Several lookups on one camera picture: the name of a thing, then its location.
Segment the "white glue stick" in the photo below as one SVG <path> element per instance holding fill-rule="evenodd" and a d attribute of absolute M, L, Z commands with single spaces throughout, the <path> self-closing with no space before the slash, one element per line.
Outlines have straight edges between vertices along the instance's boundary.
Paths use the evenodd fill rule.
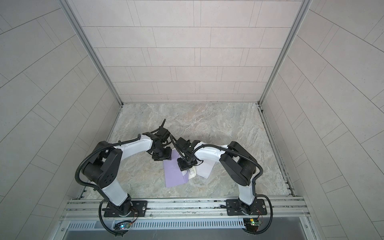
<path fill-rule="evenodd" d="M 185 171 L 182 171 L 182 175 L 184 178 L 188 177 L 188 179 L 192 179 L 197 175 L 196 167 L 193 166 L 190 169 L 187 169 Z"/>

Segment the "purple envelope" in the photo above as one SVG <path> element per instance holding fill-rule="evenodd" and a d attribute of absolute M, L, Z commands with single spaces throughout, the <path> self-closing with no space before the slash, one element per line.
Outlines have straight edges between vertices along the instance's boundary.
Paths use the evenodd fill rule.
<path fill-rule="evenodd" d="M 183 185 L 189 181 L 188 173 L 183 174 L 180 170 L 177 161 L 179 157 L 179 153 L 175 149 L 172 149 L 171 159 L 163 161 L 166 188 Z"/>

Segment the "cream envelope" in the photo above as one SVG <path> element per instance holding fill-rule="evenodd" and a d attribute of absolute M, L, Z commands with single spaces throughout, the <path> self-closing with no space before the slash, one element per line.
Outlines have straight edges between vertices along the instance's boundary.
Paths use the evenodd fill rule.
<path fill-rule="evenodd" d="M 188 169 L 188 177 L 189 177 L 189 180 L 196 177 L 197 175 L 197 169 L 196 169 L 196 166 L 193 166 L 192 168 Z"/>

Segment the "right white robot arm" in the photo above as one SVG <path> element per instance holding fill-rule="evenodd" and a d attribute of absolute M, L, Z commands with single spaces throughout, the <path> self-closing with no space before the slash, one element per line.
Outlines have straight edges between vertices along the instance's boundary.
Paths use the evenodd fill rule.
<path fill-rule="evenodd" d="M 221 163 L 231 179 L 239 186 L 239 207 L 245 215 L 256 211 L 257 194 L 255 182 L 264 172 L 257 160 L 239 143 L 232 141 L 226 146 L 206 144 L 179 138 L 172 141 L 179 153 L 178 166 L 181 171 L 213 161 Z"/>

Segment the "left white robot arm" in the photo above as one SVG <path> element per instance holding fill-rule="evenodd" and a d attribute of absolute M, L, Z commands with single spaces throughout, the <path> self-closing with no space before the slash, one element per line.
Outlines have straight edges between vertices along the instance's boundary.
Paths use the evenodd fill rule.
<path fill-rule="evenodd" d="M 167 129 L 159 127 L 152 132 L 139 134 L 132 140 L 113 144 L 101 141 L 80 163 L 75 180 L 99 192 L 118 215 L 126 216 L 131 211 L 132 203 L 130 195 L 117 180 L 121 160 L 141 152 L 152 155 L 154 161 L 170 160 L 170 135 Z"/>

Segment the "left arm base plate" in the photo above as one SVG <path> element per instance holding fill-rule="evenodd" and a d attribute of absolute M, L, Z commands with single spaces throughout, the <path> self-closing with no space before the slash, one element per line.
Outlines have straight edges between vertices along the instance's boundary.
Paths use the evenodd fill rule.
<path fill-rule="evenodd" d="M 102 208 L 102 211 L 104 217 L 107 218 L 136 218 L 145 216 L 147 206 L 147 201 L 130 201 L 129 203 L 123 203 L 119 207 L 108 202 L 107 206 Z"/>

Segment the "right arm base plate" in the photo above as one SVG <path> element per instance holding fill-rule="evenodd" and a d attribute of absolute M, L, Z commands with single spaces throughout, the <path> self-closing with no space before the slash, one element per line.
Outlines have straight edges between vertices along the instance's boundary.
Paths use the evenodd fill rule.
<path fill-rule="evenodd" d="M 226 209 L 229 216 L 265 216 L 268 214 L 263 199 L 255 199 L 251 205 L 247 205 L 239 199 L 229 199 L 226 200 L 225 205 L 221 205 L 221 208 Z"/>

